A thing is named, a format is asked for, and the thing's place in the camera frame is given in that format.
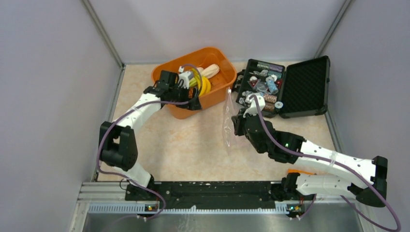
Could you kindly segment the clear zip top bag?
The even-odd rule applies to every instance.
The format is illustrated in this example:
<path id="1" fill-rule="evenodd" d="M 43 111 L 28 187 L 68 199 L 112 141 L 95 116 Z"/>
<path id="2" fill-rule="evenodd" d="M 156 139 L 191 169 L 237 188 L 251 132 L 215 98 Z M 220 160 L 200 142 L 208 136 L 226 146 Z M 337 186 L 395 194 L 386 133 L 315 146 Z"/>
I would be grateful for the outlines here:
<path id="1" fill-rule="evenodd" d="M 228 88 L 226 91 L 225 102 L 223 106 L 222 137 L 223 144 L 228 156 L 231 156 L 236 145 L 237 136 L 234 134 L 234 123 L 232 117 L 238 113 L 238 107 L 235 102 L 235 93 Z"/>

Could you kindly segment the yellow banana bunch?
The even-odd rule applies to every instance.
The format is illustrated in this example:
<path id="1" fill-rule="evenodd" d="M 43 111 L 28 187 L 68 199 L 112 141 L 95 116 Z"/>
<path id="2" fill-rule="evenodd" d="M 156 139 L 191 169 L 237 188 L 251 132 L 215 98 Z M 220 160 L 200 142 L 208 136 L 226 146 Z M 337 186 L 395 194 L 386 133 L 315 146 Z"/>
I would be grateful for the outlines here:
<path id="1" fill-rule="evenodd" d="M 200 74 L 202 70 L 202 68 L 199 68 L 198 71 L 190 69 L 190 71 L 194 72 L 194 77 L 190 80 L 190 88 L 197 87 L 197 89 L 200 90 L 199 96 L 205 95 L 211 90 L 209 79 Z"/>

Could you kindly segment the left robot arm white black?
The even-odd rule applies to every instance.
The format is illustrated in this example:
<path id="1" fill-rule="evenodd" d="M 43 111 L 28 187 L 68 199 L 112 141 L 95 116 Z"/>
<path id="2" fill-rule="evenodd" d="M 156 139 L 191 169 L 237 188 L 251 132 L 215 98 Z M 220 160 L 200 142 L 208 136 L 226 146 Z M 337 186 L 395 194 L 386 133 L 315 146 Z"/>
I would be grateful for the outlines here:
<path id="1" fill-rule="evenodd" d="M 105 121 L 100 126 L 97 152 L 97 169 L 101 163 L 114 167 L 114 175 L 126 178 L 136 186 L 137 194 L 144 200 L 151 199 L 155 187 L 152 176 L 137 162 L 136 135 L 144 123 L 166 104 L 179 108 L 200 110 L 199 91 L 190 94 L 189 71 L 161 71 L 153 86 L 147 87 L 139 100 L 113 122 Z"/>

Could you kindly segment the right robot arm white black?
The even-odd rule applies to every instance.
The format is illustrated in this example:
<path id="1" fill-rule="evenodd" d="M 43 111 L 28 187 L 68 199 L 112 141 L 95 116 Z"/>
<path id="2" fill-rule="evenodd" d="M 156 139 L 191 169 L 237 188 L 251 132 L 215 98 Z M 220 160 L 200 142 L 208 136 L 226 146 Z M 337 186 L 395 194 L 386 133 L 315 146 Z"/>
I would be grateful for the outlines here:
<path id="1" fill-rule="evenodd" d="M 234 134 L 245 136 L 258 153 L 279 163 L 307 166 L 325 175 L 289 174 L 282 188 L 289 199 L 313 194 L 341 195 L 382 208 L 387 196 L 388 160 L 382 156 L 360 159 L 321 147 L 312 141 L 260 120 L 257 114 L 231 117 Z"/>

